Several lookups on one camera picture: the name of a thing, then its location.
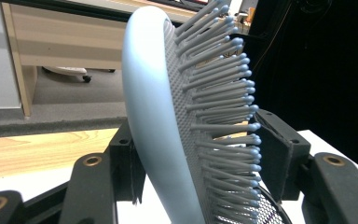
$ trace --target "wooden surface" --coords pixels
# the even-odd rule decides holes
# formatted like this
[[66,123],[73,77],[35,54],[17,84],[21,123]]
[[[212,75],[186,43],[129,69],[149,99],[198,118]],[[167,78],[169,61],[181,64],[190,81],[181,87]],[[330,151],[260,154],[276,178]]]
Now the wooden surface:
[[0,177],[72,166],[103,152],[117,129],[0,138]]

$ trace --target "cable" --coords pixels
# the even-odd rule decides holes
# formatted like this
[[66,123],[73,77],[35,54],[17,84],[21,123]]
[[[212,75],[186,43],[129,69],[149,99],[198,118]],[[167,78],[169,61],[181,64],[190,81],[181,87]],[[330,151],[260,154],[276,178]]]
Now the cable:
[[283,16],[283,19],[281,21],[281,24],[279,25],[277,31],[275,32],[274,36],[272,37],[271,41],[269,42],[269,45],[267,47],[267,49],[264,51],[264,53],[261,55],[260,59],[257,61],[257,63],[255,64],[253,70],[255,70],[257,68],[257,66],[260,64],[260,62],[263,60],[263,58],[266,56],[267,52],[269,51],[269,49],[271,48],[272,46],[272,43],[274,42],[275,40],[275,37],[277,36],[277,34],[280,32],[281,28],[282,28],[282,25],[283,25],[283,22],[285,21],[286,19],[286,16],[287,14],[289,13],[290,11],[290,8],[292,7],[292,2],[290,3],[289,7],[287,8],[286,12],[284,13],[284,16]]
[[312,0],[312,1],[310,0],[300,1],[299,4],[300,4],[301,11],[307,14],[315,14],[323,11],[326,8],[326,6],[330,7],[332,3],[332,0]]
[[324,14],[310,27],[310,29],[307,31],[307,34],[305,35],[305,43],[304,43],[304,49],[308,48],[308,38],[310,37],[310,33],[313,31],[313,29],[316,27],[319,22],[324,18],[324,16],[327,14],[328,10],[330,9],[331,5],[333,5],[333,0],[328,0],[327,2],[328,6],[326,10],[324,11]]

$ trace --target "floor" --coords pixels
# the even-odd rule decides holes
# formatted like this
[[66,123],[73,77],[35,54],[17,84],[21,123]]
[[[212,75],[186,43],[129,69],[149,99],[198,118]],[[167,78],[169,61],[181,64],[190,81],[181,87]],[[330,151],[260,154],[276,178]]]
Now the floor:
[[126,118],[121,71],[88,69],[82,77],[48,73],[38,68],[33,114],[0,110],[0,136],[116,128]]

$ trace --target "hairbrush bristle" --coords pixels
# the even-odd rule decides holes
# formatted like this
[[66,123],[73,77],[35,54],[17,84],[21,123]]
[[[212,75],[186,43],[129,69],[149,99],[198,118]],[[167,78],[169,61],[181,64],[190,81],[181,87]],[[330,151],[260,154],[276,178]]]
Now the hairbrush bristle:
[[258,123],[236,125],[249,120],[258,110],[250,95],[255,92],[255,83],[246,80],[252,72],[245,53],[222,56],[242,49],[243,41],[229,37],[237,31],[232,17],[218,21],[217,17],[228,11],[227,6],[218,8],[219,4],[213,1],[196,19],[174,32],[173,26],[168,29],[167,61],[179,62],[171,63],[168,70],[171,80],[179,82],[173,85],[181,91],[175,101],[182,103],[175,110],[178,114],[186,113],[186,124],[179,126],[186,126],[192,135],[182,136],[182,141],[187,141],[186,155],[191,156],[190,150],[197,151],[197,158],[190,160],[197,161],[200,170],[193,167],[190,171],[194,182],[202,178],[196,189],[199,197],[205,195],[201,191],[206,191],[207,199],[202,199],[208,203],[203,205],[208,207],[203,208],[206,220],[256,223],[260,199],[254,188],[260,177],[254,172],[261,170],[260,149],[256,147],[261,140],[255,134],[223,137],[260,128]]

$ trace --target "gray hairbrush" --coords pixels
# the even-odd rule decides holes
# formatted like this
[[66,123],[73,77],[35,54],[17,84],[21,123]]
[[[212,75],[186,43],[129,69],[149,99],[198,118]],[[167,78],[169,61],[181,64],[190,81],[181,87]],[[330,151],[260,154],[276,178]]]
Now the gray hairbrush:
[[259,137],[249,59],[228,7],[212,1],[175,28],[157,7],[135,11],[123,46],[128,120],[172,223],[256,223]]

